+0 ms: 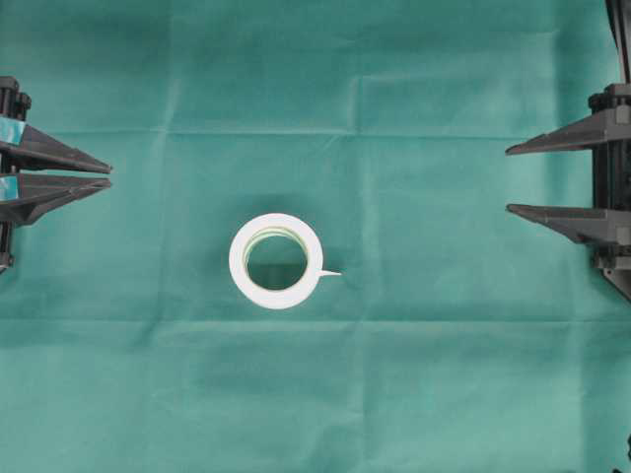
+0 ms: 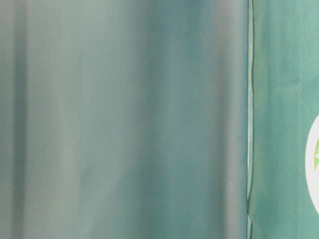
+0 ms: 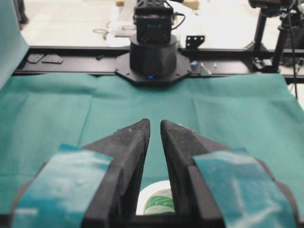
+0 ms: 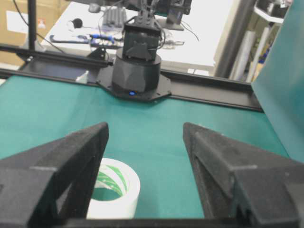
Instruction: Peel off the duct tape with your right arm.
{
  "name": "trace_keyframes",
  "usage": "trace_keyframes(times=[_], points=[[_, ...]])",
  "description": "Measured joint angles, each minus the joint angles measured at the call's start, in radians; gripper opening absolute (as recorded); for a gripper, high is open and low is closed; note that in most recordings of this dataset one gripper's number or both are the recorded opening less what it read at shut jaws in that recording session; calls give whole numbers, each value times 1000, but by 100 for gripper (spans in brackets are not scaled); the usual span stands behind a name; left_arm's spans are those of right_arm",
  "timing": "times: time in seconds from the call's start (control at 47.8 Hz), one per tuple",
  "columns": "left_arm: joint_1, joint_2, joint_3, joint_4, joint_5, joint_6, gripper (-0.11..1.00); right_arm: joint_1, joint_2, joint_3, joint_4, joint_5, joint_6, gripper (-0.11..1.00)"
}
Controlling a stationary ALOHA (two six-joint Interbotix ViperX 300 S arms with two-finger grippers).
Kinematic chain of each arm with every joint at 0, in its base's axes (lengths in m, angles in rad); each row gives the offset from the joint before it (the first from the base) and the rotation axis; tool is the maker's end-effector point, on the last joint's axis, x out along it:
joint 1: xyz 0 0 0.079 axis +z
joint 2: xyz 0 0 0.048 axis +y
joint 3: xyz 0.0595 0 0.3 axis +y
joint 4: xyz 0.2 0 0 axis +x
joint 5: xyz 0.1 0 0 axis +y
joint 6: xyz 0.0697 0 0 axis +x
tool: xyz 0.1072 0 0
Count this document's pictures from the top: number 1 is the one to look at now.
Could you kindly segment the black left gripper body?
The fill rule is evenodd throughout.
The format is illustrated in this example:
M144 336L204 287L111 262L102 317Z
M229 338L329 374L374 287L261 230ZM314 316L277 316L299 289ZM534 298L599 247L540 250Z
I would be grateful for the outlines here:
M1 115L25 121L32 105L31 97L20 91L15 77L1 77ZM14 262L11 254L13 225L10 222L1 223L1 272L9 269Z

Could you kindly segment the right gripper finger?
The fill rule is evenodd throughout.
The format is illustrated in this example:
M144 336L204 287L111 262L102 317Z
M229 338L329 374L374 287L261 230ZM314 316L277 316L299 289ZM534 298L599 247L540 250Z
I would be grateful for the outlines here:
M508 204L506 210L574 243L611 243L607 212L601 209Z
M507 156L529 153L586 150L606 141L609 113L596 113L550 133L508 148Z

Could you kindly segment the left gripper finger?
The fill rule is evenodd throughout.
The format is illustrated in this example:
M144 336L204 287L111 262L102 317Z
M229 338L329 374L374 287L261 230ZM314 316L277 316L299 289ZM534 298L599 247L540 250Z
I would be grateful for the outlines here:
M107 178L5 173L1 175L1 221L29 226L48 212L108 188Z
M25 121L1 117L1 154L19 169L66 169L110 173L111 166L69 147L29 126Z

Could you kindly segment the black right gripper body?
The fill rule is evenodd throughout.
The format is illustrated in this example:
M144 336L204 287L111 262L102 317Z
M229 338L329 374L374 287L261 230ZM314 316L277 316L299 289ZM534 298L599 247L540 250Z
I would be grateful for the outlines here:
M611 84L589 99L592 114L602 122L601 136L593 145L593 204L615 211L630 211L630 86ZM625 299L630 298L630 245L598 242L593 266Z

